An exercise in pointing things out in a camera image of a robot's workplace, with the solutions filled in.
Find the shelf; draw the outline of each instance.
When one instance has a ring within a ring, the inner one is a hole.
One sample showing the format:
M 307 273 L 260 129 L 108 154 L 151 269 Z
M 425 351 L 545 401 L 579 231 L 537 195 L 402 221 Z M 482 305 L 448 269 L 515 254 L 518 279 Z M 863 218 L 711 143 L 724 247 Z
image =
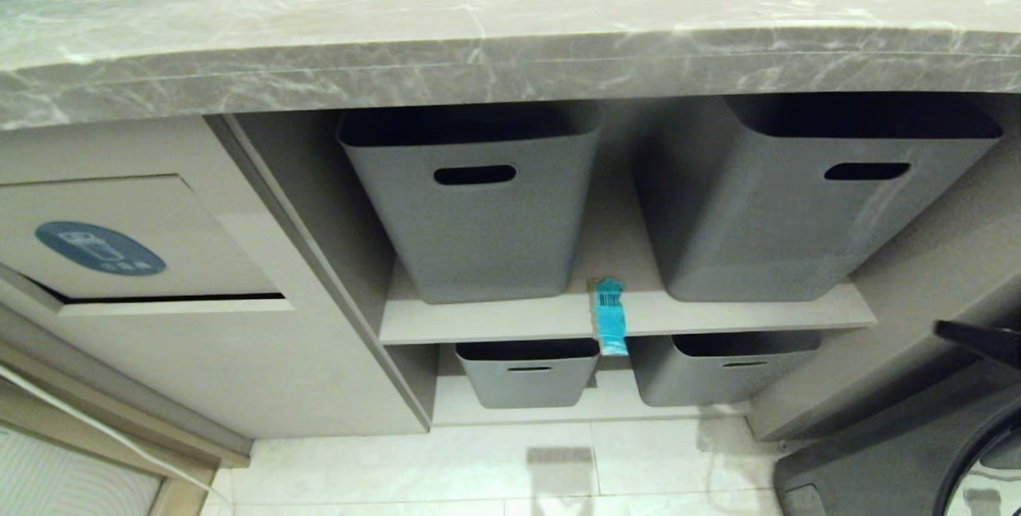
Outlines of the shelf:
M 479 404 L 468 377 L 460 374 L 437 378 L 433 426 L 710 418 L 744 416 L 750 412 L 751 406 L 748 403 L 649 407 L 638 395 L 638 385 L 630 369 L 596 371 L 594 386 L 585 388 L 581 401 L 573 407 L 486 409 Z
M 386 344 L 569 338 L 593 335 L 588 280 L 624 282 L 628 334 L 843 329 L 875 324 L 852 283 L 806 302 L 681 302 L 664 290 L 630 177 L 600 172 L 589 193 L 568 290 L 548 298 L 429 304 L 399 263 L 380 339 Z

